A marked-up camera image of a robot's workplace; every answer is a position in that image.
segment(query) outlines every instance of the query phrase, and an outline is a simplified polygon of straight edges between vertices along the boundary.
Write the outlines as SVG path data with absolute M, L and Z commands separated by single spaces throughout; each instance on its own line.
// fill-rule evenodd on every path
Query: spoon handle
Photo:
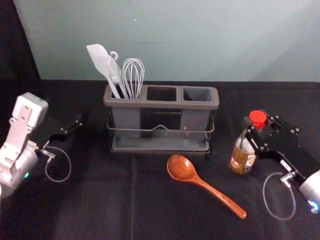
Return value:
M 232 210 L 239 218 L 245 219 L 247 213 L 243 210 L 238 204 L 232 201 L 229 197 L 224 195 L 222 192 L 218 191 L 214 187 L 210 186 L 208 183 L 203 181 L 199 176 L 196 176 L 192 179 L 193 183 L 206 189 L 213 196 L 217 197 L 221 202 L 223 202 L 230 210 Z

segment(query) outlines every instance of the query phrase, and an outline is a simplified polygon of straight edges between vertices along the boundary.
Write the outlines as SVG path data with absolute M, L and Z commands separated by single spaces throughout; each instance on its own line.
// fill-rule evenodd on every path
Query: wooden spoon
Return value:
M 239 218 L 245 219 L 247 213 L 238 204 L 228 198 L 226 195 L 219 192 L 217 189 L 210 186 L 208 183 L 203 181 L 197 174 L 194 165 L 182 155 L 173 155 L 168 159 L 166 163 L 166 169 L 169 175 L 177 181 L 185 183 L 191 183 L 198 185 L 206 189 L 213 196 L 217 197 L 223 202 L 229 209 L 231 209 Z

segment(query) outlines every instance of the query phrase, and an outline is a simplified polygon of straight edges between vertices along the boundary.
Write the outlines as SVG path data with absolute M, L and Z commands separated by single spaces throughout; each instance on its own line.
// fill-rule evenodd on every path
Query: black table surface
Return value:
M 259 159 L 246 176 L 228 166 L 243 117 L 261 108 L 298 126 L 301 144 L 320 160 L 320 84 L 187 84 L 216 87 L 220 100 L 210 159 L 187 157 L 202 179 L 247 211 L 246 219 L 239 219 L 203 189 L 172 180 L 166 170 L 168 154 L 110 153 L 105 82 L 44 80 L 30 91 L 50 98 L 48 116 L 70 123 L 79 112 L 84 113 L 80 132 L 65 142 L 52 143 L 70 156 L 71 176 L 64 183 L 49 181 L 44 177 L 46 160 L 40 158 L 30 177 L 1 202 L 0 239 L 320 239 L 320 217 L 310 212 L 296 189 L 297 207 L 291 220 L 276 220 L 267 212 L 263 183 L 273 172 L 284 173 L 278 163 Z M 16 97 L 25 89 L 11 87 L 10 82 L 0 82 L 0 87 L 2 144 Z M 66 159 L 56 153 L 61 157 L 53 168 L 63 172 Z M 266 197 L 275 214 L 290 215 L 290 192 L 279 178 L 268 182 Z

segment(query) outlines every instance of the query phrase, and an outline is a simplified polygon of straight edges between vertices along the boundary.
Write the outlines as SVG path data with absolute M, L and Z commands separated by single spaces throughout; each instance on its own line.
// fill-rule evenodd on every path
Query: metal bracket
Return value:
M 50 159 L 54 159 L 56 157 L 56 155 L 44 149 L 41 149 L 41 153 L 48 156 Z
M 295 177 L 295 172 L 291 171 L 280 178 L 281 182 L 283 182 L 288 188 L 291 188 L 291 184 L 289 183 L 289 180 L 293 179 Z

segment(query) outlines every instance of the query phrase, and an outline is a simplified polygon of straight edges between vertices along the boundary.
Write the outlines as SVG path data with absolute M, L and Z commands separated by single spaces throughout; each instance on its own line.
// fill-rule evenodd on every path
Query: sauce bottle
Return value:
M 249 120 L 261 133 L 267 121 L 267 116 L 260 110 L 252 111 Z M 246 138 L 247 129 L 244 129 L 235 141 L 229 167 L 238 174 L 245 175 L 251 171 L 256 160 L 255 150 Z

